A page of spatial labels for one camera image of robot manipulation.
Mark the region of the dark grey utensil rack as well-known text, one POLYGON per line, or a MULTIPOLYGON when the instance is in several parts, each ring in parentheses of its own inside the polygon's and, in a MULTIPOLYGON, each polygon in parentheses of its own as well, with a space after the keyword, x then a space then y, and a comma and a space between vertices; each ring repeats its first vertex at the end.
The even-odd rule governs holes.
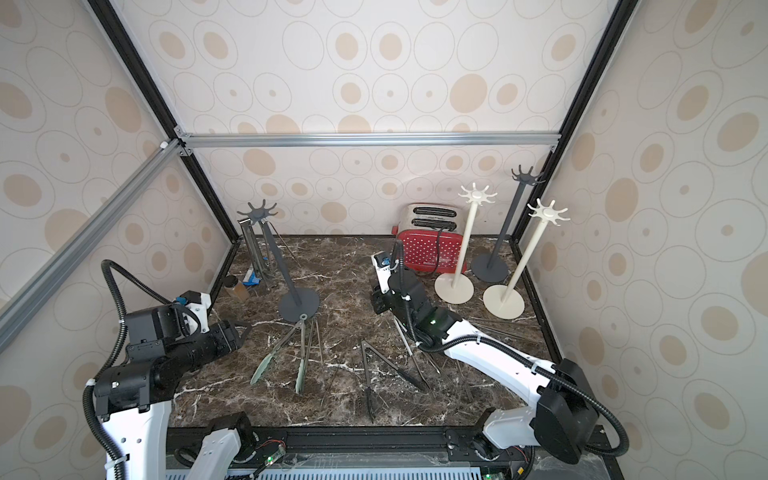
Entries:
POLYGON ((269 217, 276 215, 277 204, 268 207, 266 201, 263 200, 259 207, 255 207, 251 202, 248 203, 248 207, 250 208, 249 211, 238 211, 238 214, 250 219, 253 226, 257 225, 261 229, 267 249, 274 257, 277 270, 282 275, 288 288, 288 292, 278 302, 279 314, 290 323, 297 323, 303 315, 310 319, 318 311, 320 304, 319 295, 313 289, 301 288, 295 285, 275 237, 266 224, 269 217))

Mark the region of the thin steel tongs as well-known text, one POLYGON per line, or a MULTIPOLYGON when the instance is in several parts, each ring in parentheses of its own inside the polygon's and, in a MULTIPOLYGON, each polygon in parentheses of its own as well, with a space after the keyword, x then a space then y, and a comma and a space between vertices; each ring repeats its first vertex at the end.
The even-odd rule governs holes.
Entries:
POLYGON ((314 322, 314 332, 317 339, 317 350, 318 350, 318 358, 319 358, 319 364, 321 368, 326 367, 325 362, 325 344, 324 344, 324 338, 322 334, 322 327, 319 317, 313 318, 314 322))

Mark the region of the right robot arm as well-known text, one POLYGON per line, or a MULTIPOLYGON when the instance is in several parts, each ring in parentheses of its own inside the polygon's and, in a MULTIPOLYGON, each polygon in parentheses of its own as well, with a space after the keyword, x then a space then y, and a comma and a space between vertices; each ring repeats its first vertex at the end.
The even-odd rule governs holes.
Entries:
POLYGON ((524 401, 494 409, 479 424, 478 449, 487 457, 510 447, 541 447, 558 460, 576 464, 583 453, 620 457, 630 447, 628 433, 598 401, 582 369, 525 354, 486 335, 457 313, 433 304, 409 269, 373 259, 375 312, 391 312, 403 334, 429 354, 443 354, 489 376, 524 401))

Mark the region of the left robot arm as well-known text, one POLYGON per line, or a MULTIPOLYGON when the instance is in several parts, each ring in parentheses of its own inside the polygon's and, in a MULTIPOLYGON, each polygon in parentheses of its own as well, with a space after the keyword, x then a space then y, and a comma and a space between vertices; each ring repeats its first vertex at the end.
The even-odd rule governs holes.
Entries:
POLYGON ((113 260, 100 264, 118 314, 112 352, 82 393, 84 416, 106 452, 109 479, 163 479, 172 401, 185 375, 237 350, 250 329, 208 319, 209 295, 174 300, 113 260))

